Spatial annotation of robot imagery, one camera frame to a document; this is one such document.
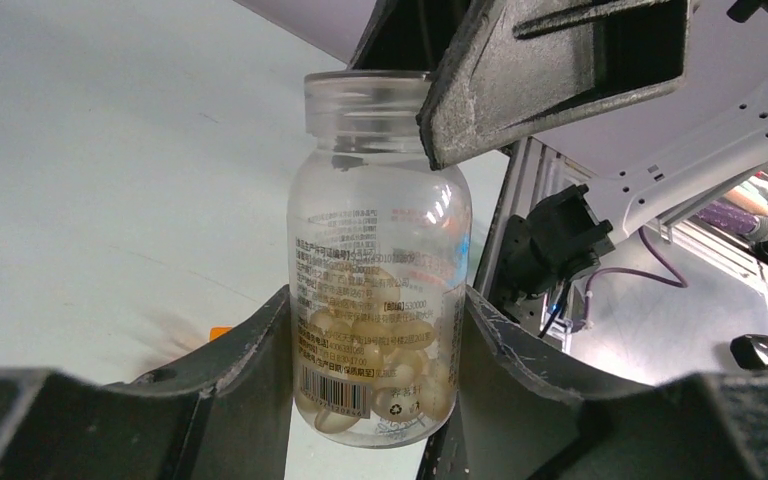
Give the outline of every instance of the orange object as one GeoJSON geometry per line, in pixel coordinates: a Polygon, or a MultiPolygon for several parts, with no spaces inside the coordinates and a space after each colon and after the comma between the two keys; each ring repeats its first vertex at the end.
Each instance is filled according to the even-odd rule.
{"type": "Polygon", "coordinates": [[[210,341],[214,341],[217,338],[230,332],[233,327],[213,327],[210,329],[210,341]]]}
{"type": "Polygon", "coordinates": [[[767,201],[761,195],[753,195],[744,188],[734,187],[723,195],[726,200],[753,215],[768,216],[767,201]]]}

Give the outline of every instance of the barcode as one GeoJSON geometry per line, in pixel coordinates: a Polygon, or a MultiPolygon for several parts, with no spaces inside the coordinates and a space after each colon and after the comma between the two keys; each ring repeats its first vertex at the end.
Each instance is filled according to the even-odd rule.
{"type": "Polygon", "coordinates": [[[326,377],[302,365],[302,393],[333,412],[350,417],[369,418],[368,385],[326,377]]]}

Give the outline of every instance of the yellow capsule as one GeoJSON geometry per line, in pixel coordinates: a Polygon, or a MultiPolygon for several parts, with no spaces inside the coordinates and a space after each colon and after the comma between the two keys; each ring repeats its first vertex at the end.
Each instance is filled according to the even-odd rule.
{"type": "Polygon", "coordinates": [[[416,393],[399,388],[376,390],[372,396],[372,411],[379,417],[396,423],[404,423],[419,416],[416,393]]]}
{"type": "Polygon", "coordinates": [[[325,332],[334,324],[334,317],[331,316],[328,309],[322,308],[310,316],[308,323],[325,332]]]}
{"type": "Polygon", "coordinates": [[[384,355],[381,353],[381,347],[374,343],[363,345],[360,343],[352,344],[353,351],[362,350],[362,353],[352,354],[349,357],[349,362],[344,365],[348,368],[363,369],[364,373],[371,373],[369,375],[355,375],[349,374],[349,380],[354,382],[371,383],[375,380],[378,373],[381,371],[381,367],[384,365],[384,355]]]}
{"type": "Polygon", "coordinates": [[[333,317],[351,324],[358,314],[374,308],[363,282],[362,276],[354,274],[351,263],[335,262],[318,279],[316,300],[325,303],[333,317]]]}
{"type": "Polygon", "coordinates": [[[425,353],[425,350],[409,350],[412,352],[416,352],[416,355],[419,357],[420,360],[422,360],[422,370],[425,370],[425,366],[428,365],[428,354],[425,353]]]}
{"type": "Polygon", "coordinates": [[[293,392],[293,396],[296,400],[296,408],[302,412],[317,413],[322,410],[322,407],[320,407],[318,403],[307,398],[307,395],[298,390],[293,392]]]}
{"type": "Polygon", "coordinates": [[[419,377],[416,385],[419,389],[417,399],[422,413],[437,421],[445,420],[455,403],[454,390],[429,377],[419,377]]]}
{"type": "Polygon", "coordinates": [[[428,366],[422,372],[424,376],[431,378],[438,383],[453,386],[449,383],[449,373],[449,363],[440,358],[435,358],[428,362],[428,366]]]}
{"type": "Polygon", "coordinates": [[[330,310],[334,318],[346,322],[349,325],[359,320],[370,320],[375,318],[375,312],[378,309],[377,304],[364,297],[339,298],[337,302],[330,305],[330,310]]]}
{"type": "Polygon", "coordinates": [[[392,329],[400,323],[411,322],[414,320],[420,320],[419,316],[414,312],[405,312],[402,310],[393,310],[387,307],[385,304],[376,304],[376,310],[372,314],[374,321],[384,324],[387,328],[392,329]]]}
{"type": "Polygon", "coordinates": [[[381,369],[372,388],[407,388],[413,383],[418,372],[410,365],[390,363],[381,369]]]}
{"type": "Polygon", "coordinates": [[[363,276],[364,286],[375,303],[398,302],[401,288],[396,285],[396,278],[381,267],[373,267],[372,273],[363,276]]]}
{"type": "Polygon", "coordinates": [[[346,322],[334,320],[326,333],[328,341],[332,343],[351,345],[352,343],[352,327],[346,322]]]}
{"type": "Polygon", "coordinates": [[[358,417],[350,417],[334,413],[330,410],[322,410],[316,414],[313,426],[322,433],[333,435],[352,428],[358,420],[360,420],[358,417]]]}
{"type": "Polygon", "coordinates": [[[410,366],[413,371],[419,375],[425,367],[425,363],[422,360],[422,356],[419,354],[421,350],[405,350],[402,348],[396,349],[392,354],[388,355],[384,361],[388,364],[402,364],[410,366]]]}
{"type": "Polygon", "coordinates": [[[393,327],[393,336],[396,337],[396,344],[399,348],[408,350],[428,348],[437,338],[434,327],[422,320],[397,324],[393,327]]]}
{"type": "Polygon", "coordinates": [[[381,353],[389,355],[396,349],[395,346],[390,343],[390,337],[392,336],[390,330],[376,322],[355,322],[352,325],[352,333],[355,334],[357,340],[363,344],[373,343],[381,348],[381,353]]]}

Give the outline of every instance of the black connector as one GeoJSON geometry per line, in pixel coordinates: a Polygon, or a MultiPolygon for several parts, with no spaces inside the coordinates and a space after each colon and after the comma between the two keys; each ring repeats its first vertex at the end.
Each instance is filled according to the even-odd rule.
{"type": "Polygon", "coordinates": [[[599,267],[599,257],[614,250],[608,239],[611,223],[597,221],[585,193],[586,185],[571,186],[540,201],[527,218],[511,217],[493,284],[494,304],[581,278],[599,267]]]}

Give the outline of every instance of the white robot arm bracket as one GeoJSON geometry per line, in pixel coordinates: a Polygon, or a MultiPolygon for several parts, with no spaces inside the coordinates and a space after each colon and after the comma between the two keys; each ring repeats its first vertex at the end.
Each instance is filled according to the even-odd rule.
{"type": "Polygon", "coordinates": [[[512,218],[518,242],[498,275],[526,294],[580,278],[664,211],[768,163],[768,79],[633,167],[545,198],[512,218]]]}

